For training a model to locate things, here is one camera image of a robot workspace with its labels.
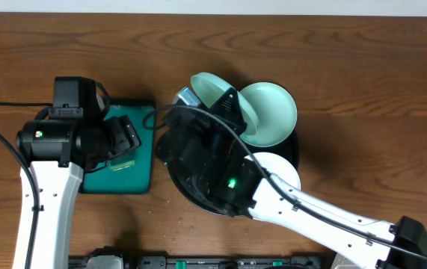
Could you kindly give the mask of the mint plate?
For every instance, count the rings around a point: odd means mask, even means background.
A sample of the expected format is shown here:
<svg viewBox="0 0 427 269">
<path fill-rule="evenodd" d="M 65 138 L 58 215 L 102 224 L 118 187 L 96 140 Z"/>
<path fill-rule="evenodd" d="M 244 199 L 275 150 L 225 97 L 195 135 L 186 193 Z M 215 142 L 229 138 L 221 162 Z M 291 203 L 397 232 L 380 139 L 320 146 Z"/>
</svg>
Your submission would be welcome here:
<svg viewBox="0 0 427 269">
<path fill-rule="evenodd" d="M 294 130 L 298 109 L 290 93 L 278 84 L 257 82 L 240 91 L 250 103 L 259 122 L 255 134 L 243 134 L 242 140 L 257 147 L 282 143 Z"/>
<path fill-rule="evenodd" d="M 191 86 L 199 99 L 208 108 L 211 108 L 230 88 L 233 88 L 230 83 L 209 72 L 200 72 L 193 75 L 191 77 Z M 244 134 L 255 135 L 259 117 L 242 94 L 238 93 L 238 98 L 243 119 L 247 124 Z"/>
</svg>

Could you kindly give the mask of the yellow green sponge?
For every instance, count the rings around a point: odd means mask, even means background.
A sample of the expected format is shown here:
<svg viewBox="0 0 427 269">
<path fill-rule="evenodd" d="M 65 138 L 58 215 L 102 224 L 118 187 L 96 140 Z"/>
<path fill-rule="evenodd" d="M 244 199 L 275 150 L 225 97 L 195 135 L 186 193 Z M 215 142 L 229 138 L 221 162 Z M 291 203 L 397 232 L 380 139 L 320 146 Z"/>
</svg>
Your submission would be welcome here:
<svg viewBox="0 0 427 269">
<path fill-rule="evenodd" d="M 112 159 L 109 162 L 110 170 L 117 171 L 122 170 L 125 168 L 129 168 L 135 165 L 135 158 L 134 157 L 119 157 Z"/>
</svg>

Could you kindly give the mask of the white plate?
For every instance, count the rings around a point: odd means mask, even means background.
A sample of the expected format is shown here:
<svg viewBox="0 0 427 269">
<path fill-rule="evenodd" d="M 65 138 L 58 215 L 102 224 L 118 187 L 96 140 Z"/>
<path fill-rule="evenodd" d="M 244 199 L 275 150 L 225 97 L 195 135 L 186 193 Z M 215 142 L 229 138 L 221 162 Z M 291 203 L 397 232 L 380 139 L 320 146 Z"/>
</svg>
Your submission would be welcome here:
<svg viewBox="0 0 427 269">
<path fill-rule="evenodd" d="M 292 187 L 301 189 L 301 180 L 297 170 L 285 158 L 270 152 L 255 152 L 253 156 L 269 173 L 279 176 Z"/>
</svg>

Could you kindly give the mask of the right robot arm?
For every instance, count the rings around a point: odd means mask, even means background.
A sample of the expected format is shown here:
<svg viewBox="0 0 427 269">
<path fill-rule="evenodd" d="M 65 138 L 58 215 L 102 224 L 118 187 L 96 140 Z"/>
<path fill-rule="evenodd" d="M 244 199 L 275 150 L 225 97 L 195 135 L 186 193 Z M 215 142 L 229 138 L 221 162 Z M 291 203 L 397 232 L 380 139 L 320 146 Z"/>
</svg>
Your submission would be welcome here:
<svg viewBox="0 0 427 269">
<path fill-rule="evenodd" d="M 291 229 L 358 268 L 427 268 L 427 231 L 353 214 L 301 190 L 297 108 L 275 84 L 178 92 L 156 156 L 179 191 L 213 214 Z"/>
</svg>

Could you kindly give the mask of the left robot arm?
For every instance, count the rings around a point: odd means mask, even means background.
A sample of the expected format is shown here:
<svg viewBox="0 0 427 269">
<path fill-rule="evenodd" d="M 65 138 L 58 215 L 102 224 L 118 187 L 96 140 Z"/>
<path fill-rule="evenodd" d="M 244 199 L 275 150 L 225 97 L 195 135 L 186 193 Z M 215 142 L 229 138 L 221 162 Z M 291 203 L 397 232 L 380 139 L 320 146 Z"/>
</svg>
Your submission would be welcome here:
<svg viewBox="0 0 427 269">
<path fill-rule="evenodd" d="M 67 268 L 73 210 L 85 174 L 138 148 L 126 115 L 108 117 L 110 96 L 98 81 L 57 77 L 46 116 L 16 136 L 22 207 L 14 268 Z"/>
</svg>

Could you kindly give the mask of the round black tray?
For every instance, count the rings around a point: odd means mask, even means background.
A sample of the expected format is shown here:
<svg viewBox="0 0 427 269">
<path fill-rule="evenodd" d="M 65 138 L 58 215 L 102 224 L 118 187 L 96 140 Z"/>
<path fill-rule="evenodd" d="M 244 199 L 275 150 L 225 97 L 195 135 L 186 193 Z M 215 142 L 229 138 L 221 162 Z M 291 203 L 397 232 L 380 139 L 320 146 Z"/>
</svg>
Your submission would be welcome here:
<svg viewBox="0 0 427 269">
<path fill-rule="evenodd" d="M 171 179 L 190 202 L 213 214 L 248 216 L 259 173 L 248 154 L 227 132 L 209 142 L 185 128 L 166 131 L 156 145 L 156 156 L 165 162 Z"/>
</svg>

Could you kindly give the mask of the black rectangular sponge tray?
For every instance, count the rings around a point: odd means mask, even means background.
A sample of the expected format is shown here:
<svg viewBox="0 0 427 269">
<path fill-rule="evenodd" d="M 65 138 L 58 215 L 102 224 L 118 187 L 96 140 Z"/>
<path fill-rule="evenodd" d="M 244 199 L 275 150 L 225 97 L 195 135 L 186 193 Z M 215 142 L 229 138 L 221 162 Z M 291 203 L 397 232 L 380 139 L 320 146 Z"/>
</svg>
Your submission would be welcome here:
<svg viewBox="0 0 427 269">
<path fill-rule="evenodd" d="M 143 127 L 145 116 L 156 108 L 149 99 L 112 99 L 107 118 L 127 115 L 141 139 L 141 145 L 122 155 L 134 157 L 135 165 L 112 171 L 108 163 L 100 163 L 94 173 L 88 173 L 79 191 L 83 194 L 145 194 L 150 188 L 153 160 L 154 131 Z"/>
</svg>

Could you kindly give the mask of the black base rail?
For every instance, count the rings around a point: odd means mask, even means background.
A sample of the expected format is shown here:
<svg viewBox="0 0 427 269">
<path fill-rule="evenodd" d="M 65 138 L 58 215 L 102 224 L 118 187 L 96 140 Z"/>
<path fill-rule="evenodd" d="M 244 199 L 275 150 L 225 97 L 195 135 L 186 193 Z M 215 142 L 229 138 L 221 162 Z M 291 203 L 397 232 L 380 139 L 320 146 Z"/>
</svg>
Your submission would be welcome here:
<svg viewBox="0 0 427 269">
<path fill-rule="evenodd" d="M 69 268 L 129 269 L 235 269 L 235 268 L 330 268 L 327 253 L 293 256 L 170 256 L 166 252 L 131 253 L 115 247 L 97 248 L 86 256 L 70 256 Z"/>
</svg>

